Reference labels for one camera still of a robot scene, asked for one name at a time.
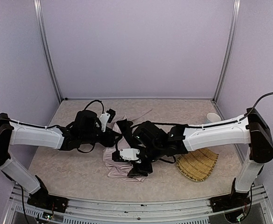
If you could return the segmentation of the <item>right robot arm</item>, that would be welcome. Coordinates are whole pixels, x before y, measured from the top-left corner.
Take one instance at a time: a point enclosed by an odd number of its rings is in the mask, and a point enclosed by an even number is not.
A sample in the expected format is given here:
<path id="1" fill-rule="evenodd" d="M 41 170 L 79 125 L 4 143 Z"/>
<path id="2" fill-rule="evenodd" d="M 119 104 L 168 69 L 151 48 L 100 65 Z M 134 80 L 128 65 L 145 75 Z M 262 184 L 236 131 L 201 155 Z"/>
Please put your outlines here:
<path id="1" fill-rule="evenodd" d="M 121 157 L 134 164 L 130 176 L 151 173 L 152 162 L 163 156 L 222 145 L 248 145 L 246 159 L 233 180 L 231 192 L 210 199 L 215 211 L 251 203 L 251 186 L 264 164 L 273 159 L 270 128 L 255 108 L 248 108 L 246 114 L 230 120 L 195 126 L 173 125 L 167 133 L 157 123 L 146 121 L 138 125 L 131 137 L 129 148 L 120 150 Z"/>

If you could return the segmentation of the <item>pink and black folding umbrella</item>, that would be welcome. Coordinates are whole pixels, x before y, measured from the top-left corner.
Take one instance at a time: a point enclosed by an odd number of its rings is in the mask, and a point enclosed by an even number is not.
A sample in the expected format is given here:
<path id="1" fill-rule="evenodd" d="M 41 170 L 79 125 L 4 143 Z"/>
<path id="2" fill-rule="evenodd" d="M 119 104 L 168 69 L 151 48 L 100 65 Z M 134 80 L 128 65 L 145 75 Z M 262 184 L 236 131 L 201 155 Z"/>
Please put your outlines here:
<path id="1" fill-rule="evenodd" d="M 114 120 L 111 123 L 111 129 L 115 131 L 116 133 L 121 133 L 119 126 L 116 124 L 119 120 L 127 119 L 128 121 L 136 122 L 138 119 L 142 118 L 146 114 L 150 113 L 152 111 L 152 108 L 147 107 L 146 109 L 142 110 L 141 112 L 136 112 L 131 116 L 128 116 L 126 114 L 117 116 L 114 118 Z M 132 170 L 133 166 L 131 163 L 128 162 L 115 162 L 112 160 L 112 153 L 116 151 L 115 146 L 113 147 L 106 147 L 103 150 L 103 162 L 105 163 L 105 166 L 108 169 L 108 178 L 116 178 L 121 179 L 126 182 L 144 182 L 145 177 L 127 177 L 129 171 Z"/>

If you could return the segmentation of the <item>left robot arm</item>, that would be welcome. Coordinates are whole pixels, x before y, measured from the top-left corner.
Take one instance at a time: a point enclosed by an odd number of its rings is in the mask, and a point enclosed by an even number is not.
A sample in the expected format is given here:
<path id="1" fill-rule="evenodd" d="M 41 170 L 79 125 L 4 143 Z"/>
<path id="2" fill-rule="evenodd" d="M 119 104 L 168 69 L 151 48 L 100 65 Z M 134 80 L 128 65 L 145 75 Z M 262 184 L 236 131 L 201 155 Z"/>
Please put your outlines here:
<path id="1" fill-rule="evenodd" d="M 107 127 L 115 111 L 100 116 L 90 110 L 79 111 L 67 126 L 37 126 L 12 120 L 0 113 L 0 170 L 29 193 L 28 204 L 44 209 L 65 209 L 68 200 L 48 193 L 42 180 L 32 175 L 10 153 L 12 145 L 48 147 L 61 151 L 78 150 L 81 145 L 115 145 L 116 132 Z"/>

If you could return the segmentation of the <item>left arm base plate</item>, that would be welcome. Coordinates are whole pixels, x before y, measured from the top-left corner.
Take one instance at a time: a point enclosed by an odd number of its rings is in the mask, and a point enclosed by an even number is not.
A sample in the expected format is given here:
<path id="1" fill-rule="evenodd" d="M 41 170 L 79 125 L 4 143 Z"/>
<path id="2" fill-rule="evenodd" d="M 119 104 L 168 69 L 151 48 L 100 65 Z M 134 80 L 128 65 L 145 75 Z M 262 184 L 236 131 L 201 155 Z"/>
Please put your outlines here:
<path id="1" fill-rule="evenodd" d="M 60 213 L 65 213 L 68 202 L 68 198 L 53 195 L 47 195 L 43 199 L 30 196 L 27 200 L 27 204 L 29 205 Z"/>

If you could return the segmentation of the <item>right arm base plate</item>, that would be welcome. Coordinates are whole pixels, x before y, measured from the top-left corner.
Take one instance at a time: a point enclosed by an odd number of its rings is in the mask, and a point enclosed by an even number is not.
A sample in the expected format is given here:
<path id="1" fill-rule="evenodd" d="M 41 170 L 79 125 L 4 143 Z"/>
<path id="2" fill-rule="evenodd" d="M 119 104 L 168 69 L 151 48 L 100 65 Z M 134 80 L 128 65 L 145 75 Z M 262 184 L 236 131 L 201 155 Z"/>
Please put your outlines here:
<path id="1" fill-rule="evenodd" d="M 229 195 L 212 197 L 209 201 L 213 212 L 230 210 L 251 203 L 249 197 L 232 198 Z"/>

